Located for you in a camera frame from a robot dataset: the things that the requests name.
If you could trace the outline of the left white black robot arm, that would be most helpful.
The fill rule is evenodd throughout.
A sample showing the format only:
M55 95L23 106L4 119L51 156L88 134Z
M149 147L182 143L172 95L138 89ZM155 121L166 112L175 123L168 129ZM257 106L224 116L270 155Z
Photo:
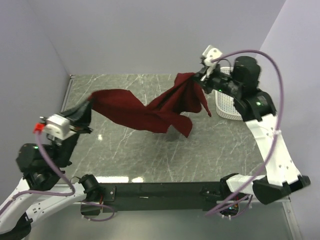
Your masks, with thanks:
M94 201L102 195L92 174L71 183L64 168L70 166L73 150L81 134L90 134L92 100L41 117L33 133L35 143L25 143L16 163L22 178L0 206L0 238L21 240L36 221L78 201Z

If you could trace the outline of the dark red t shirt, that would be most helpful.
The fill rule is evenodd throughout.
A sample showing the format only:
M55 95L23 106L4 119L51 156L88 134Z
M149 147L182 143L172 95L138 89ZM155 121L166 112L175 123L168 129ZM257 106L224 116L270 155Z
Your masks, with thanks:
M174 127L188 137L193 123L183 112L199 113L205 109L212 113L202 88L192 79L194 73L178 73L174 85L148 105L129 90L104 89L89 96L92 109L112 122L134 130L164 134Z

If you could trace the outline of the white plastic perforated basket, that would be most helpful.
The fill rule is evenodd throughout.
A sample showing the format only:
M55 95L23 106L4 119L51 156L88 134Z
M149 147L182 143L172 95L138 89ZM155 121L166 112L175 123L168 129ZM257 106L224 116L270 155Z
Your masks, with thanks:
M215 110L216 113L228 120L242 121L242 116L234 107L234 99L221 91L215 91Z

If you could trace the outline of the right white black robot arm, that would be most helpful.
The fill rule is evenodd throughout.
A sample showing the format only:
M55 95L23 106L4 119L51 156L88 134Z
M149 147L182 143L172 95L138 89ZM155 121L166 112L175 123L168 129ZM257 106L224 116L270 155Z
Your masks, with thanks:
M233 99L233 106L251 131L264 165L254 175L233 173L220 180L219 193L226 200L238 194L253 195L267 205L310 186L311 180L300 173L287 149L280 130L280 112L270 95L259 89L261 67L250 56L234 61L229 74L212 62L216 55L201 57L203 68L195 82L206 94L216 91Z

